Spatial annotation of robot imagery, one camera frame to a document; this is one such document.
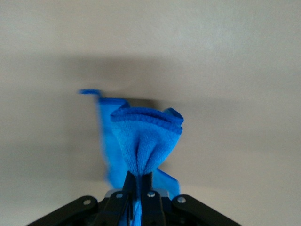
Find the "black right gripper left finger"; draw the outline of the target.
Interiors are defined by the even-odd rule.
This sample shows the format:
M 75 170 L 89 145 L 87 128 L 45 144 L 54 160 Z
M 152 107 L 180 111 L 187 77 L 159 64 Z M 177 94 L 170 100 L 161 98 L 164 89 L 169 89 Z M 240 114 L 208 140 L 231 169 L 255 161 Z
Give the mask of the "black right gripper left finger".
M 132 217 L 135 177 L 127 172 L 121 189 L 107 192 L 102 201 L 86 195 L 31 222 L 30 226 L 128 226 Z

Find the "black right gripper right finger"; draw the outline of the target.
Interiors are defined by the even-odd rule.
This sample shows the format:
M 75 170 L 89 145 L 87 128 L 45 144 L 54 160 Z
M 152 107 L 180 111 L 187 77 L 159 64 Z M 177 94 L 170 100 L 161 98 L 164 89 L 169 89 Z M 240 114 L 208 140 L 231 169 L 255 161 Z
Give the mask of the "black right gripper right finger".
M 153 175 L 141 178 L 142 226 L 235 226 L 236 221 L 187 194 L 173 199 L 153 189 Z

